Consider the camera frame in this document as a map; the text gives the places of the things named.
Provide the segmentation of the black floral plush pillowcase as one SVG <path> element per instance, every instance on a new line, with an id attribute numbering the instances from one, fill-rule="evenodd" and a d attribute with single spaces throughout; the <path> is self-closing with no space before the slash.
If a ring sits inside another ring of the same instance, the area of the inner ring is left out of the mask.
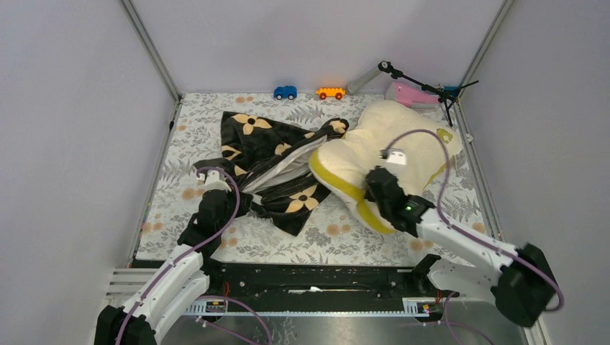
<path id="1" fill-rule="evenodd" d="M 309 130 L 225 111 L 220 157 L 199 160 L 194 167 L 217 167 L 232 176 L 240 192 L 238 216 L 268 219 L 281 231 L 297 236 L 330 193 L 313 176 L 309 159 L 323 144 L 342 138 L 348 128 L 347 120 L 341 118 Z"/>

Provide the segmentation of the white quilted pillow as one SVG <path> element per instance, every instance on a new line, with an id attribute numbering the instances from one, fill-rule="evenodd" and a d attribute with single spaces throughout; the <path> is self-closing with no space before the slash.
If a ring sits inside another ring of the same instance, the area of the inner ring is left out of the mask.
<path id="1" fill-rule="evenodd" d="M 439 128 L 453 133 L 451 143 L 445 144 L 437 136 Z M 457 131 L 441 121 L 395 101 L 376 101 L 367 106 L 354 129 L 341 139 L 325 142 L 309 158 L 314 177 L 338 196 L 365 228 L 382 234 L 395 229 L 383 219 L 377 205 L 365 199 L 365 176 L 383 164 L 381 150 L 404 132 L 411 135 L 395 145 L 408 157 L 406 168 L 397 175 L 398 184 L 405 193 L 420 196 L 444 172 L 447 158 L 461 151 L 462 140 Z"/>

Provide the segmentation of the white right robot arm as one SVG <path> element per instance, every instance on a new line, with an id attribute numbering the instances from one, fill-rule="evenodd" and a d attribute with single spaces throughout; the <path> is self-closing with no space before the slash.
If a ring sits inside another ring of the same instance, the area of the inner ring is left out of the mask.
<path id="1" fill-rule="evenodd" d="M 558 293 L 544 252 L 527 243 L 518 248 L 477 231 L 466 230 L 445 217 L 431 201 L 407 195 L 398 179 L 377 166 L 365 178 L 365 198 L 398 231 L 438 244 L 466 264 L 428 257 L 416 266 L 412 285 L 430 296 L 438 289 L 484 300 L 512 323 L 531 328 Z"/>

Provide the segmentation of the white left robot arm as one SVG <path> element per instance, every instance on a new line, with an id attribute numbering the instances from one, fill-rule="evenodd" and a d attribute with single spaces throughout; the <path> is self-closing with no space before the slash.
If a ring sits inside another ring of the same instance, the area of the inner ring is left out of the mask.
<path id="1" fill-rule="evenodd" d="M 94 343 L 160 344 L 197 296 L 217 294 L 224 278 L 211 256 L 238 208 L 234 193 L 207 190 L 162 266 L 126 302 L 100 312 Z"/>

